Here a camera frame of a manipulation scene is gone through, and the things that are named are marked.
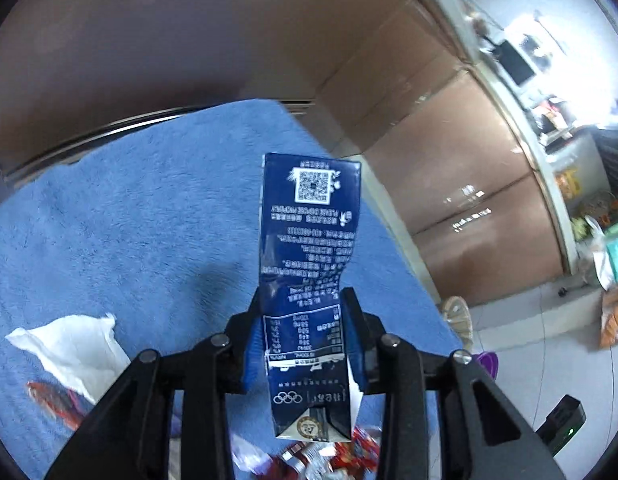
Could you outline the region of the white tissue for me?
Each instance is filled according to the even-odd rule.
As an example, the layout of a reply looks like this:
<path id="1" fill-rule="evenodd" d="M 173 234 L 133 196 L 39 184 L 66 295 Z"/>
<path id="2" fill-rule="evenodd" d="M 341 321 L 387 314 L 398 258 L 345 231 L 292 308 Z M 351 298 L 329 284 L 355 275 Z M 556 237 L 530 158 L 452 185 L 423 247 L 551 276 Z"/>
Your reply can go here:
<path id="1" fill-rule="evenodd" d="M 96 405 L 131 359 L 115 339 L 116 318 L 66 315 L 47 325 L 12 330 L 6 340 L 36 356 L 62 386 Z"/>

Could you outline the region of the blue milk carton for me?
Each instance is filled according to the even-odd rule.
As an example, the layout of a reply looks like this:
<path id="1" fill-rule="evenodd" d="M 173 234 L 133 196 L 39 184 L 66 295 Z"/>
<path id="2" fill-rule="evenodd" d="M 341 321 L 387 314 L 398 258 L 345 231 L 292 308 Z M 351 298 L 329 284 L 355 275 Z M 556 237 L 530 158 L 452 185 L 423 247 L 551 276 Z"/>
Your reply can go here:
<path id="1" fill-rule="evenodd" d="M 361 202 L 361 167 L 348 160 L 263 158 L 259 306 L 274 433 L 346 442 L 352 433 L 341 274 Z"/>

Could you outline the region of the beige trash bin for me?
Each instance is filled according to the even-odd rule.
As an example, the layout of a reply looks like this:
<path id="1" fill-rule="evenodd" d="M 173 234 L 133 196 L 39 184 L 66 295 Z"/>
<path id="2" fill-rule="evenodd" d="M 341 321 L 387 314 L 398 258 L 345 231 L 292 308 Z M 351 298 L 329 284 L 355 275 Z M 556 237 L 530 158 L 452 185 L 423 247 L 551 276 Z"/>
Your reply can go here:
<path id="1" fill-rule="evenodd" d="M 466 301 L 459 296 L 449 297 L 439 304 L 438 311 L 455 335 L 459 337 L 463 348 L 472 351 L 474 327 Z"/>

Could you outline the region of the brown kitchen cabinets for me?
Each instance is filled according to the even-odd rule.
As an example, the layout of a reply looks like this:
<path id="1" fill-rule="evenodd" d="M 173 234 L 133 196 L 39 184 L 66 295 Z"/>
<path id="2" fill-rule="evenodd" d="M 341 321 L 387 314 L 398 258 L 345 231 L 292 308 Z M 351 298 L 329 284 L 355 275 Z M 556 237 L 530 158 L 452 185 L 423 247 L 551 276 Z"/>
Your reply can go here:
<path id="1" fill-rule="evenodd" d="M 550 165 L 462 0 L 0 0 L 0 178 L 131 120 L 273 99 L 367 191 L 429 291 L 482 304 L 576 266 Z"/>

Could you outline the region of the clear wrapper red strip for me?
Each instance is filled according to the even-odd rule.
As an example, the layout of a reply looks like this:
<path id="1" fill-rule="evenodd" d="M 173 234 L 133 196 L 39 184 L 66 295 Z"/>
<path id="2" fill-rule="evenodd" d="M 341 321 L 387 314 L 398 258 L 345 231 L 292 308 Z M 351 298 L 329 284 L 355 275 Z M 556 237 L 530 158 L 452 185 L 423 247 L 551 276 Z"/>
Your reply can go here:
<path id="1" fill-rule="evenodd" d="M 50 417 L 59 419 L 69 430 L 75 431 L 87 415 L 87 407 L 74 390 L 51 382 L 26 382 L 29 397 Z"/>

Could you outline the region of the purple plastic lid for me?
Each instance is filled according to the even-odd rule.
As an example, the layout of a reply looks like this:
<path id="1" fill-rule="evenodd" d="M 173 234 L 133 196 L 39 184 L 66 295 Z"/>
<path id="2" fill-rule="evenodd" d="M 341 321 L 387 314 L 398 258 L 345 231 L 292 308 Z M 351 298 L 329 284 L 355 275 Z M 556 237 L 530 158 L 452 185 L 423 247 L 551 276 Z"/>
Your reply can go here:
<path id="1" fill-rule="evenodd" d="M 484 351 L 475 354 L 476 361 L 484 367 L 484 370 L 492 379 L 496 379 L 499 373 L 500 361 L 499 356 L 492 351 Z"/>

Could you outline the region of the red snack wrapper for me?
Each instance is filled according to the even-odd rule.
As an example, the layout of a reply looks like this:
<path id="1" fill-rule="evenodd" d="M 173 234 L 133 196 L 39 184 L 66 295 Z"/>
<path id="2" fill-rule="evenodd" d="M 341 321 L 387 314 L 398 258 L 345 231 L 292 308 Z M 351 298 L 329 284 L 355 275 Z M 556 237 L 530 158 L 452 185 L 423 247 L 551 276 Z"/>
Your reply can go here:
<path id="1" fill-rule="evenodd" d="M 230 438 L 233 464 L 251 479 L 365 479 L 375 474 L 382 430 L 356 427 L 349 442 L 292 442 L 271 455 L 245 439 Z"/>

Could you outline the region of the white microwave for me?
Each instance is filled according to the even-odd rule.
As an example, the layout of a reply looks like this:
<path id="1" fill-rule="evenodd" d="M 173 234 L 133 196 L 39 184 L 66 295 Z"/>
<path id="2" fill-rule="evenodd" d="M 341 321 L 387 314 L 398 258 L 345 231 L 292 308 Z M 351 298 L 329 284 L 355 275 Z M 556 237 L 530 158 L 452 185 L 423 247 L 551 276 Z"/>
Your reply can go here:
<path id="1" fill-rule="evenodd" d="M 502 30 L 491 53 L 518 87 L 551 74 L 566 56 L 539 11 L 516 16 Z"/>

